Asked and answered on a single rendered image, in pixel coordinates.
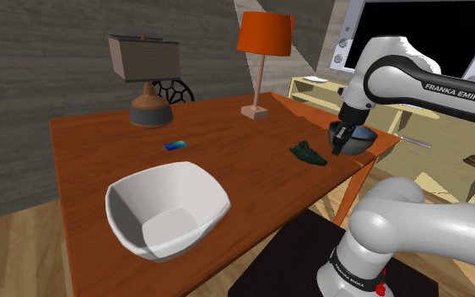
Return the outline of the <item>dark bowl with blue inside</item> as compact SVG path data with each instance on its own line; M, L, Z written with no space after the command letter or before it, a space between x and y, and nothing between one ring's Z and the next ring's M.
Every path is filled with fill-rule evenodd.
M341 121L333 121L328 128L329 143L333 155L359 155L377 139L377 134L367 127L345 127Z

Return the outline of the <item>dark green crumpled cloth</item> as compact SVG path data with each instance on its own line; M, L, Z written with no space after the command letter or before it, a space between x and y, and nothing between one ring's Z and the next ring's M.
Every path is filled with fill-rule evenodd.
M293 148L290 148L289 151L299 160L306 162L310 165L327 165L327 161L321 157L315 150L310 148L306 140L300 141Z

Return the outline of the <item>pale yellow low cabinet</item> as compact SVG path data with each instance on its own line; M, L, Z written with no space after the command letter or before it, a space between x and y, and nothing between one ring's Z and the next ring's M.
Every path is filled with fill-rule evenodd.
M365 124L400 138L376 166L449 202L475 203L475 123L405 105L379 105Z

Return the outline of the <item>silver framed television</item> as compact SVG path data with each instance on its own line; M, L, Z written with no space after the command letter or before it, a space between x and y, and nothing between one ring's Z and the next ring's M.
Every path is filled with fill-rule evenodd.
M475 0L349 0L330 68L352 73L381 35L405 36L444 75L475 81Z

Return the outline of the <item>orange shade table lamp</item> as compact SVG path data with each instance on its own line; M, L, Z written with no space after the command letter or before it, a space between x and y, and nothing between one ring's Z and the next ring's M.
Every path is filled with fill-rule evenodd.
M242 15L237 50L259 55L254 100L240 113L252 120L268 115L258 105L266 56L289 57L293 41L294 17L281 13L245 11Z

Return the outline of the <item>orange-brown wooden table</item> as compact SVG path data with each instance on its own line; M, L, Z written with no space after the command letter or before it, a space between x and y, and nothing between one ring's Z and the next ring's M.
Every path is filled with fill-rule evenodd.
M268 116L252 120L240 113L250 100L177 104L173 122L159 129L133 126L126 111L50 120L74 297L184 297L344 181L361 181L397 143L378 132L361 155L336 156L327 139L333 114L266 93L260 102ZM181 140L187 147L164 147ZM307 164L289 151L302 140L327 165ZM155 263L133 255L108 225L107 187L183 160L217 179L229 212L183 256Z

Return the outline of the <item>dark robot stand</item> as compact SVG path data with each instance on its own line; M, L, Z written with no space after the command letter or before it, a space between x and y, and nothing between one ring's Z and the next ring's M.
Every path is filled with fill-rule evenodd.
M329 260L345 230L305 210L283 226L228 290L228 297L323 297L318 269ZM439 297L439 285L392 258L386 289L369 297Z

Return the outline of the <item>white square bowl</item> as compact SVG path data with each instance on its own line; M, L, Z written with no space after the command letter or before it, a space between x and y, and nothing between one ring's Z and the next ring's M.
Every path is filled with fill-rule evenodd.
M123 177L105 194L113 234L132 254L153 262L167 262L191 250L230 207L218 181L189 161Z

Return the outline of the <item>brown box shade table lamp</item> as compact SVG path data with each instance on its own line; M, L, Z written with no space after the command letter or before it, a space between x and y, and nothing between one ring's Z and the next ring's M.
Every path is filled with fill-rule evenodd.
M109 35L108 42L114 72L127 83L143 83L143 93L131 102L130 122L143 128L170 124L170 103L155 92L154 82L181 77L180 44L146 35Z

